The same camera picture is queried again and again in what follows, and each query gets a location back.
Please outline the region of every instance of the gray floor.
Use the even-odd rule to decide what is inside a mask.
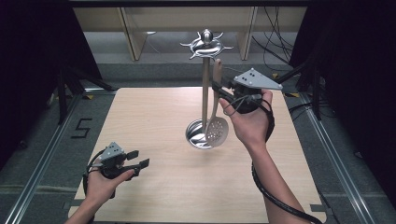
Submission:
[[[149,35],[144,52],[137,62],[132,62],[126,46],[125,36],[121,33],[87,33],[95,60],[101,70],[104,81],[117,87],[170,87],[170,86],[200,86],[202,60],[189,60],[191,53],[188,48],[179,43],[190,43],[197,37],[196,33],[156,33]],[[256,39],[265,44],[262,33],[254,34]],[[291,44],[296,34],[282,34]],[[226,77],[239,75],[240,72],[254,66],[256,70],[271,76],[280,75],[291,68],[279,59],[266,53],[252,42],[247,61],[241,61],[234,33],[224,34],[221,39],[227,47],[220,58],[225,64]],[[284,59],[283,51],[269,45],[269,49]],[[298,77],[293,77],[284,84],[284,92],[296,92],[294,84]],[[87,88],[94,87],[85,83]],[[100,133],[107,111],[114,98],[112,94],[96,93],[91,100],[80,100],[70,120],[65,126],[59,144],[44,173],[39,178],[34,196],[29,203],[21,223],[63,223],[67,219],[67,203],[71,202],[77,191],[84,165],[92,153],[92,148]],[[300,105],[301,97],[285,97],[289,108]],[[369,213],[375,223],[396,223],[395,209],[389,203],[387,196],[375,181],[364,160],[356,157],[357,149],[350,141],[346,131],[336,118],[336,114],[323,105],[320,109],[322,121],[330,136],[336,152],[340,155],[350,178],[353,180],[359,194],[368,206]],[[335,172],[321,139],[314,129],[309,109],[302,107],[291,114],[294,126],[303,146],[304,154],[314,177],[318,190],[323,194],[323,202],[328,202],[328,220],[326,223],[372,223],[362,222],[359,213],[353,207],[345,187]],[[36,165],[56,132],[59,118],[59,107],[56,101],[44,111],[36,126],[27,136],[28,148],[18,150],[0,172],[0,222],[6,221],[7,214],[21,195],[24,185],[34,172]],[[83,135],[76,130],[78,122],[83,127],[89,127],[86,138],[72,138]]]

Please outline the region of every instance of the wooden table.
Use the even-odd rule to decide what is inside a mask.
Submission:
[[[220,147],[202,150],[186,140],[187,126],[201,118],[202,88],[120,89],[92,152],[110,142],[125,151],[139,150],[137,159],[150,158],[140,176],[122,183],[116,197],[105,203],[96,221],[171,223],[266,223],[265,205],[251,172],[251,159],[230,124]],[[276,127],[268,142],[280,173],[306,213],[321,204],[282,93],[274,91]],[[80,185],[75,200],[84,199]],[[71,207],[71,216],[77,207]]]

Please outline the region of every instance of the forearm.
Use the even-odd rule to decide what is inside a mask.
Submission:
[[[300,211],[304,211],[278,171],[274,161],[267,151],[266,145],[256,144],[246,147],[251,159],[253,160],[256,173],[262,182],[262,185],[282,203]],[[282,210],[265,197],[264,201],[270,223],[309,223],[306,220],[300,219]]]
[[[85,199],[76,212],[65,222],[65,224],[86,224],[99,210],[101,205]]]

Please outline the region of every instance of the metal utensil stand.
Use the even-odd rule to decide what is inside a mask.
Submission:
[[[193,40],[190,44],[180,44],[181,46],[189,47],[192,53],[190,59],[195,57],[203,58],[203,92],[202,92],[202,118],[193,121],[186,130],[186,138],[189,143],[200,149],[210,149],[210,146],[205,139],[205,128],[207,124],[207,98],[209,88],[209,66],[210,59],[215,60],[224,49],[232,49],[225,47],[219,36],[214,37],[213,33],[205,29],[201,33],[197,32],[198,38]]]

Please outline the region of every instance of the circular metal base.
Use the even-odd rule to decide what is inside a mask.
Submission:
[[[193,147],[199,149],[210,149],[205,138],[205,130],[202,130],[202,120],[193,121],[186,129],[186,139]]]

